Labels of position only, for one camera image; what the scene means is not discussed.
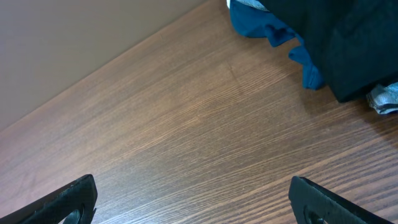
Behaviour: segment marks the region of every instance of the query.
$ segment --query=wooden table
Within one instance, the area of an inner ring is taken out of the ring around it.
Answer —
[[[204,3],[0,133],[0,216],[93,174],[93,223],[295,223],[302,175],[397,222],[397,116],[304,90],[296,45]]]

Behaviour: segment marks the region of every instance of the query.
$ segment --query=blue cloth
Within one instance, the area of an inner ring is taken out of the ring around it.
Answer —
[[[318,68],[311,61],[310,54],[304,47],[304,40],[296,34],[301,46],[293,48],[289,52],[289,58],[303,65],[303,87],[311,90],[319,90],[325,85]]]
[[[272,13],[255,9],[236,0],[231,0],[229,14],[236,32],[245,37],[267,37],[273,47],[295,37],[294,31]]]
[[[303,65],[303,87],[317,90],[325,84],[304,48],[303,39],[272,13],[231,0],[229,14],[237,33],[252,38],[267,37],[273,47],[297,37],[302,45],[292,49],[289,58]]]

